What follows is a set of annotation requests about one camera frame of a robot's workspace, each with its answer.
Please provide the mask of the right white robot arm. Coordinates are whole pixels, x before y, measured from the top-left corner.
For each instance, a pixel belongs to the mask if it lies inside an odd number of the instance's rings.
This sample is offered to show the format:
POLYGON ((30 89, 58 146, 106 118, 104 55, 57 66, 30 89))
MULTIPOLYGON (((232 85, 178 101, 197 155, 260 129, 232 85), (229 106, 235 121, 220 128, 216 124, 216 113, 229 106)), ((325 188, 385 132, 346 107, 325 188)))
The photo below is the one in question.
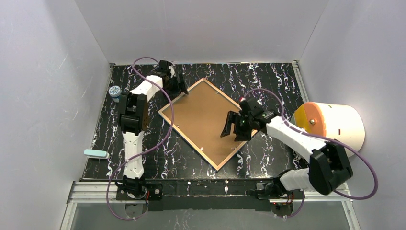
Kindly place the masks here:
POLYGON ((346 151, 334 141, 309 136, 275 111, 265 110, 255 99, 242 100, 238 112, 229 111, 221 137, 235 134, 235 141, 251 140, 253 130, 276 138, 308 163, 299 170, 286 170, 271 182, 260 184, 256 196, 281 196, 310 189, 329 195, 353 176, 346 151))

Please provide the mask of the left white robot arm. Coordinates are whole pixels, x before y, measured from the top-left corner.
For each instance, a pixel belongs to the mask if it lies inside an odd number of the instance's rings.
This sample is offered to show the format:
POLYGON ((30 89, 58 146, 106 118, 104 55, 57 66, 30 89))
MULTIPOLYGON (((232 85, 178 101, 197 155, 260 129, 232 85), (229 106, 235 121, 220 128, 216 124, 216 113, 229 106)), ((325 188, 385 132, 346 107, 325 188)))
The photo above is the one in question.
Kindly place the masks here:
POLYGON ((125 162, 122 181, 116 182, 116 186, 131 198, 145 201, 160 195, 158 185, 147 185, 142 179, 144 167, 141 155, 143 137, 150 122, 148 103, 159 91, 188 93, 183 75, 176 74, 173 64, 166 60, 160 60, 157 69, 143 78, 137 87, 121 93, 118 104, 125 162))

